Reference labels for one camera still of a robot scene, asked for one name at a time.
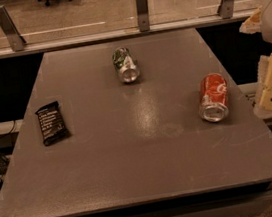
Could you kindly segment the red soda can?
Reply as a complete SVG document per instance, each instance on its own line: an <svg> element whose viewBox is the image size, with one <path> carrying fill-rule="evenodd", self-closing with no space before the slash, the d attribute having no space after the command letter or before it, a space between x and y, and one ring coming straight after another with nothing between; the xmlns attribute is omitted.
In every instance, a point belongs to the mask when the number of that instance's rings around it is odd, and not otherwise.
<svg viewBox="0 0 272 217"><path fill-rule="evenodd" d="M208 74L200 86L199 115L208 122L222 121L229 114L225 78L217 73Z"/></svg>

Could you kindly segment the middle metal bracket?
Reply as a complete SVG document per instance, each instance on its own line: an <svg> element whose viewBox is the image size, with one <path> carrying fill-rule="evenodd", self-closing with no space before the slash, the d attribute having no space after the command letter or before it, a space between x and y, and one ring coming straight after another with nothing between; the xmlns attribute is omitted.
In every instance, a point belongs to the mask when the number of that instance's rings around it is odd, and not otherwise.
<svg viewBox="0 0 272 217"><path fill-rule="evenodd" d="M135 0L136 12L138 19L138 26L141 32L149 31L149 11L148 11L148 0Z"/></svg>

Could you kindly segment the metal barrier rail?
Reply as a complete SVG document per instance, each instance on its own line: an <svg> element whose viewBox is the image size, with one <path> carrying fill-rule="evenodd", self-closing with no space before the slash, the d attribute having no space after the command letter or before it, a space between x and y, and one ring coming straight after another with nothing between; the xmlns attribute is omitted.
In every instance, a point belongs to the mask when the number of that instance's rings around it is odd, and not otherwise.
<svg viewBox="0 0 272 217"><path fill-rule="evenodd" d="M130 29L102 32L102 33L95 33L95 34L88 34L88 35L83 35L81 37L69 37L66 39L31 43L31 44L24 45L23 49L18 50L17 52L11 49L10 47L2 48L0 49L0 59L10 58L12 56L18 57L18 56L23 56L25 54L74 48L81 45L124 40L126 38L145 36L145 35L150 35L152 33L160 33L160 32L167 32L167 31L174 31L174 30L181 30L181 29L188 29L188 28L195 28L195 27L207 27L209 25L238 22L238 21L245 20L247 17L251 16L253 12L254 12L253 9L237 11L233 13L233 16L230 19L220 17L219 15L212 15L208 17L166 22L164 24L152 25L150 26L150 29L145 32L141 32L139 28L130 28Z"/></svg>

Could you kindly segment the left metal bracket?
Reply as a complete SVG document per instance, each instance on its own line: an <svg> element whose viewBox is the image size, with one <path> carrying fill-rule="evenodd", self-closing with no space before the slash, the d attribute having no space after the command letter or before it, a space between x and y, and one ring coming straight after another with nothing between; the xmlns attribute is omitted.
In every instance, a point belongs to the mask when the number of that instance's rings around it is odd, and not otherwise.
<svg viewBox="0 0 272 217"><path fill-rule="evenodd" d="M23 51L26 41L19 34L18 29L15 27L13 20L3 5L0 5L0 28L3 30L4 35L6 35L11 49L14 52Z"/></svg>

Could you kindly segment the black snack bar packet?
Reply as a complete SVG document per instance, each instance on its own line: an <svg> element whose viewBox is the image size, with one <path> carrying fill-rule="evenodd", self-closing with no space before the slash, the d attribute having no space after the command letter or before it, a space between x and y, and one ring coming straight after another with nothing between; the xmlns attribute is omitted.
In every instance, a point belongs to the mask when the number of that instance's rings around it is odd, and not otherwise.
<svg viewBox="0 0 272 217"><path fill-rule="evenodd" d="M36 115L45 146L50 146L70 134L57 101L42 106L36 111Z"/></svg>

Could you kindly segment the green soda can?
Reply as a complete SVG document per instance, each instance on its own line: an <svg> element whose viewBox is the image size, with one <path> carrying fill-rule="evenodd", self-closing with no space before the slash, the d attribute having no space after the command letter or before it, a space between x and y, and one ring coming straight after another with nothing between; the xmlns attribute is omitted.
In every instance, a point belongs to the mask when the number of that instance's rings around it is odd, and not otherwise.
<svg viewBox="0 0 272 217"><path fill-rule="evenodd" d="M112 54L117 75L123 83L133 83L139 78L140 69L126 47L118 47Z"/></svg>

